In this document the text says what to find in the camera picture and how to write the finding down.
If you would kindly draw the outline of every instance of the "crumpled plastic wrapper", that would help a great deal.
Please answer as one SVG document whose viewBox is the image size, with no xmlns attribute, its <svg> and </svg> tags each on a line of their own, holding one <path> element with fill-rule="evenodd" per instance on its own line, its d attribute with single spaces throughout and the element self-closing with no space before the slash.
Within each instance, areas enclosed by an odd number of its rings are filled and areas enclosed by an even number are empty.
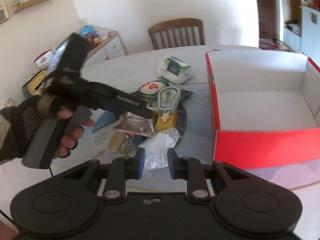
<svg viewBox="0 0 320 240">
<path fill-rule="evenodd" d="M 152 119 L 146 119 L 128 112 L 115 127 L 114 131 L 151 137 L 155 135 L 155 125 Z"/>
<path fill-rule="evenodd" d="M 143 173 L 146 177 L 151 177 L 151 170 L 168 166 L 167 152 L 169 148 L 174 148 L 181 138 L 175 128 L 157 133 L 154 137 L 147 139 L 139 145 L 145 149 L 145 161 Z"/>
</svg>

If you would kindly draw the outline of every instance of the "white wall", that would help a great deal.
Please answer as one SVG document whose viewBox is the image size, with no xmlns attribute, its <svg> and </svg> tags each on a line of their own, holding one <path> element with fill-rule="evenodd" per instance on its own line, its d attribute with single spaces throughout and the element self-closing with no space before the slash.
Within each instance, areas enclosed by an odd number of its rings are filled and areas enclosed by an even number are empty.
<svg viewBox="0 0 320 240">
<path fill-rule="evenodd" d="M 13 14 L 14 0 L 5 0 L 9 20 L 0 25 L 0 108 L 13 97 L 23 100 L 22 85 L 35 71 L 34 59 L 57 39 L 78 29 L 72 0 L 50 0 Z"/>
<path fill-rule="evenodd" d="M 256 0 L 73 0 L 89 24 L 120 32 L 130 54 L 152 50 L 148 28 L 165 20 L 204 21 L 206 44 L 258 46 Z"/>
</svg>

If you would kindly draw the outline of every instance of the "screw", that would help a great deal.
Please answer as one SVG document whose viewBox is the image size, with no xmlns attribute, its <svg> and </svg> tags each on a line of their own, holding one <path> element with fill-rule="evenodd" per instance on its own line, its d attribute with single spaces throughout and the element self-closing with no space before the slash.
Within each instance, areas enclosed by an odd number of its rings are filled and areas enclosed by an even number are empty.
<svg viewBox="0 0 320 240">
<path fill-rule="evenodd" d="M 209 192 L 203 189 L 197 189 L 192 192 L 193 196 L 196 198 L 205 198 L 209 195 Z"/>
<path fill-rule="evenodd" d="M 158 202 L 161 202 L 161 198 L 159 198 L 159 197 L 154 197 L 154 198 L 152 199 L 152 201 L 153 201 L 154 203 L 158 203 Z"/>
<path fill-rule="evenodd" d="M 117 197 L 120 197 L 120 195 L 121 195 L 120 192 L 117 190 L 107 190 L 104 193 L 104 196 L 107 198 L 117 198 Z"/>
<path fill-rule="evenodd" d="M 143 203 L 144 203 L 144 204 L 147 204 L 147 205 L 150 205 L 150 204 L 152 204 L 152 201 L 151 201 L 150 199 L 145 199 L 145 200 L 143 201 Z"/>
</svg>

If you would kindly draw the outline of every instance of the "sleeve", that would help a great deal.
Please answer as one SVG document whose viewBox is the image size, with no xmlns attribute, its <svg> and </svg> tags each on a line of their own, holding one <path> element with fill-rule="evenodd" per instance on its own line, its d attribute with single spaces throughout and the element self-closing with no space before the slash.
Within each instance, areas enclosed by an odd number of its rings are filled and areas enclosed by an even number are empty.
<svg viewBox="0 0 320 240">
<path fill-rule="evenodd" d="M 17 144 L 11 127 L 14 106 L 0 110 L 0 164 L 18 158 Z"/>
</svg>

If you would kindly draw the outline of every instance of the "brown door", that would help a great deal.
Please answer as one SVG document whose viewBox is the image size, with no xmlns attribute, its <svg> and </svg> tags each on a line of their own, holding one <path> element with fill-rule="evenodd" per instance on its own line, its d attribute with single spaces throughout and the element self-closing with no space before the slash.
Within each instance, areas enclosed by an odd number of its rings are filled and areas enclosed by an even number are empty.
<svg viewBox="0 0 320 240">
<path fill-rule="evenodd" d="M 260 38 L 276 38 L 276 2 L 275 0 L 258 0 Z"/>
</svg>

